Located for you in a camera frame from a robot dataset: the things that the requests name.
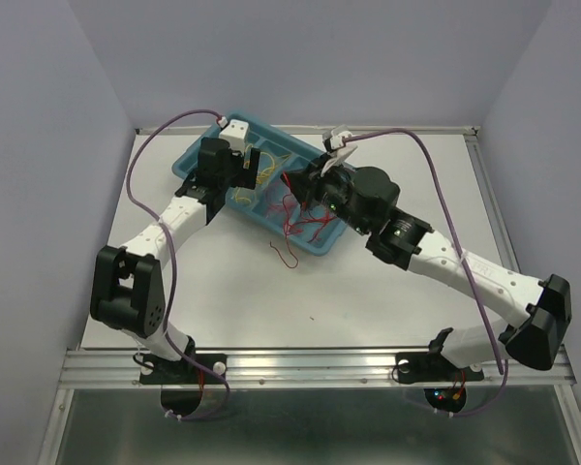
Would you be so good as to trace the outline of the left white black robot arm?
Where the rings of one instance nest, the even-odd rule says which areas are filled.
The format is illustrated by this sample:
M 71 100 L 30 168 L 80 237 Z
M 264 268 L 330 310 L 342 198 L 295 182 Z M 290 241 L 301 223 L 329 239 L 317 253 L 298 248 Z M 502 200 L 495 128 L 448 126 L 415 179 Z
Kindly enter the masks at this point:
M 202 139 L 195 168 L 166 209 L 134 238 L 106 245 L 96 257 L 90 316 L 146 348 L 150 356 L 139 364 L 152 373 L 163 369 L 184 382 L 200 368 L 194 339 L 169 321 L 176 289 L 164 287 L 163 270 L 177 267 L 177 249 L 212 222 L 229 190 L 256 188 L 260 154 L 225 139 Z

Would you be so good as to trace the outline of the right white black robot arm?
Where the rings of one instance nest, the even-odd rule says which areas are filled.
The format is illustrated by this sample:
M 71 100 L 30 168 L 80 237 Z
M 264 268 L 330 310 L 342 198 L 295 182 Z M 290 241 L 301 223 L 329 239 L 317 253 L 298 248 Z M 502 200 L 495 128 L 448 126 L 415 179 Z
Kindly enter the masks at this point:
M 498 358 L 539 371 L 553 367 L 572 320 L 569 282 L 541 280 L 491 263 L 427 222 L 397 207 L 399 186 L 376 167 L 330 166 L 328 155 L 280 178 L 302 207 L 320 205 L 357 233 L 385 264 L 440 282 L 500 316 L 489 325 L 447 327 L 425 353 L 409 356 L 403 383 L 413 376 L 449 379 L 456 371 Z

